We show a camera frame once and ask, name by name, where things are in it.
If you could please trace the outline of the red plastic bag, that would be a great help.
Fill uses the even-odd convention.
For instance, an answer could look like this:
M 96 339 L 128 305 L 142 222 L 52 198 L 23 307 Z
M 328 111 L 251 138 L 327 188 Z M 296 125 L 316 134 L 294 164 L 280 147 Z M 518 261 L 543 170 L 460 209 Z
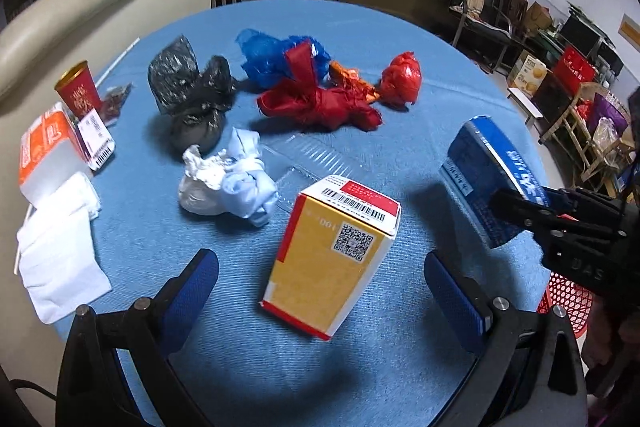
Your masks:
M 257 98 L 265 116 L 291 118 L 304 127 L 331 131 L 343 124 L 373 131 L 383 124 L 380 112 L 369 104 L 361 89 L 319 86 L 309 41 L 287 50 L 284 57 L 291 75 Z

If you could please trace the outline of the cream leather sofa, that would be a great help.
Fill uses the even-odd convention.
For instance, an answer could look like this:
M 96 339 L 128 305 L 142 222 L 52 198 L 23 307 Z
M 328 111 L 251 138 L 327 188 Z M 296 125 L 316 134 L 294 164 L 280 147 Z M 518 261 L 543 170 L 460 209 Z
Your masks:
M 210 0 L 38 0 L 1 31 L 1 366 L 55 375 L 60 340 L 37 320 L 13 272 L 27 202 L 18 189 L 23 132 L 58 98 L 55 83 L 85 61 L 101 72 L 134 39 L 209 9 Z

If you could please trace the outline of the orange white tissue pack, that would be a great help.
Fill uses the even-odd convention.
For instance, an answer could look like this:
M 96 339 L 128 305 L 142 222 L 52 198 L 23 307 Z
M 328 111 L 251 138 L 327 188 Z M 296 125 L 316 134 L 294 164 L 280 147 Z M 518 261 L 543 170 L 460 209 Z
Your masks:
M 75 127 L 58 102 L 21 137 L 18 186 L 29 204 L 38 207 L 76 172 L 91 174 Z

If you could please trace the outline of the purple bag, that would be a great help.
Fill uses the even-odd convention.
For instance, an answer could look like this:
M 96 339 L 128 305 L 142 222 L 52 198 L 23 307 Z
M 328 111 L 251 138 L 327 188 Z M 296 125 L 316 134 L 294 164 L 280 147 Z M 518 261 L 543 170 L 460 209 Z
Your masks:
M 618 136 L 622 136 L 628 127 L 628 122 L 623 113 L 605 96 L 596 93 L 593 97 L 589 117 L 587 119 L 587 129 L 594 135 L 601 118 L 612 120 Z

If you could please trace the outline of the yellow red carton box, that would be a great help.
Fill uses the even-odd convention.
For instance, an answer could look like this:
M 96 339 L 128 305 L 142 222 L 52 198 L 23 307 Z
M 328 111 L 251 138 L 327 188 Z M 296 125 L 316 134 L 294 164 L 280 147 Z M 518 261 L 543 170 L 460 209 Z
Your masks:
M 401 205 L 331 174 L 296 196 L 262 309 L 330 340 L 395 242 Z

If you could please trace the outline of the black plastic bag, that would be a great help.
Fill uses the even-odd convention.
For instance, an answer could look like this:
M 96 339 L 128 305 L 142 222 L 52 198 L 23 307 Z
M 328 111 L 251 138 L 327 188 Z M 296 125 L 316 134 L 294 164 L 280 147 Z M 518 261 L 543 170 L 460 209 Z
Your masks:
M 190 41 L 180 36 L 154 56 L 148 83 L 158 111 L 169 118 L 168 142 L 176 154 L 192 145 L 203 154 L 213 150 L 238 94 L 227 59 L 214 55 L 200 69 Z

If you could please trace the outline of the small white barcode box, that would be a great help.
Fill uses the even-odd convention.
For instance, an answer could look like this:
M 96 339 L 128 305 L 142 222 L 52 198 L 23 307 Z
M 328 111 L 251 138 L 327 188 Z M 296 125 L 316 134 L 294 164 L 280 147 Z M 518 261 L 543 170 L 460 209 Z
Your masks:
M 95 109 L 78 122 L 77 129 L 84 144 L 88 166 L 97 172 L 115 153 L 115 141 L 111 132 Z

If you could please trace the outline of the orange plastic bag bundle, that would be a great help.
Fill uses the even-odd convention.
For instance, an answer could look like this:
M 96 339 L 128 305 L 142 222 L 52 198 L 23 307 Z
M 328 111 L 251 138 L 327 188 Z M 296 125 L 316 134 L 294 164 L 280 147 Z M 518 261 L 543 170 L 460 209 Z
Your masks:
M 356 68 L 347 68 L 337 61 L 331 61 L 329 78 L 335 87 L 347 90 L 369 104 L 378 101 L 380 97 L 375 87 L 360 77 L 359 70 Z

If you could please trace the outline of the rattan chair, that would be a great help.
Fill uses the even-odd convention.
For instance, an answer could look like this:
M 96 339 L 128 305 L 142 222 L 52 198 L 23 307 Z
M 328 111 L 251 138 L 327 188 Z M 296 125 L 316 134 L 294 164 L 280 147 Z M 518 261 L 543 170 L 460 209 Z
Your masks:
M 617 133 L 614 124 L 602 131 L 588 130 L 587 121 L 578 112 L 578 106 L 594 102 L 600 95 L 623 115 L 627 126 Z M 634 140 L 630 129 L 630 116 L 622 103 L 599 83 L 583 83 L 570 105 L 551 127 L 541 135 L 541 144 L 554 142 L 564 150 L 573 164 L 572 185 L 590 188 L 615 197 L 622 191 L 618 177 L 634 160 Z

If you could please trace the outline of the clear plastic tray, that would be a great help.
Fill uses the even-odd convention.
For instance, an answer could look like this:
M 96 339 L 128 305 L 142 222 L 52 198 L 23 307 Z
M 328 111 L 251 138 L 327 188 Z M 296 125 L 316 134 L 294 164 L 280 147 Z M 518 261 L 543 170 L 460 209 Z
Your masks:
M 278 207 L 293 210 L 297 194 L 326 176 L 344 176 L 355 181 L 368 181 L 369 170 L 313 135 L 294 133 L 272 136 L 262 142 L 262 160 L 266 173 L 276 182 Z

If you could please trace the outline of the white plastic bag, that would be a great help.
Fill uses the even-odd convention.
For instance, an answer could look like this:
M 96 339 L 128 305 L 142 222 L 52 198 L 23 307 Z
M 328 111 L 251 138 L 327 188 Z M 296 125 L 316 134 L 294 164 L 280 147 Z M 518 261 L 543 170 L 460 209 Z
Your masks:
M 279 192 L 266 173 L 258 132 L 234 128 L 218 154 L 204 158 L 191 145 L 182 160 L 178 202 L 183 210 L 205 217 L 230 213 L 256 228 L 268 223 Z

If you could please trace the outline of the small red plastic ball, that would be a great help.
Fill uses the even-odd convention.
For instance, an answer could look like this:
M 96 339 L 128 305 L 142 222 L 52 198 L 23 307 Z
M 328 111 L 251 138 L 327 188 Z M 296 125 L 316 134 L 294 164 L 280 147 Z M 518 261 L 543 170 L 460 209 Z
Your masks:
M 383 103 L 401 106 L 413 105 L 422 86 L 421 67 L 413 52 L 404 52 L 383 70 L 378 94 Z

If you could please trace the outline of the yellow printed carton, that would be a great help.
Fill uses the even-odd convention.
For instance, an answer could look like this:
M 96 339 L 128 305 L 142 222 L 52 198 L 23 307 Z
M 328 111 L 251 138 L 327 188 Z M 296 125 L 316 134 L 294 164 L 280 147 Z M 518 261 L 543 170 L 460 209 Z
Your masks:
M 544 78 L 547 76 L 547 66 L 533 54 L 522 51 L 511 72 L 506 78 L 510 88 L 521 90 L 527 98 L 533 98 Z

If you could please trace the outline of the blue plastic bag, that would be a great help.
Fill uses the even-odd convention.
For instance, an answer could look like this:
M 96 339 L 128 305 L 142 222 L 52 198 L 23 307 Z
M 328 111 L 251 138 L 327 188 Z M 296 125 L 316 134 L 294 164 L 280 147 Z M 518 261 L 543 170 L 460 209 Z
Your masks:
M 314 59 L 317 79 L 322 80 L 329 72 L 330 54 L 322 44 L 309 36 L 289 36 L 285 39 L 246 28 L 235 38 L 245 57 L 241 65 L 250 83 L 259 91 L 274 87 L 282 78 L 291 75 L 285 52 L 308 41 Z

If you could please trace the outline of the blue medicine box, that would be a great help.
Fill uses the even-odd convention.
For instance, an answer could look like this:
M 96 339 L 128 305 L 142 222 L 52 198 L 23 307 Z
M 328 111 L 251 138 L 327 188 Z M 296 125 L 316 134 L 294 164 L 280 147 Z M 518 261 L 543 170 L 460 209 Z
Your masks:
M 544 187 L 524 157 L 488 116 L 474 117 L 461 127 L 448 147 L 442 169 L 490 248 L 500 247 L 520 233 L 516 225 L 491 212 L 489 203 L 497 191 L 505 188 L 529 202 L 549 204 Z

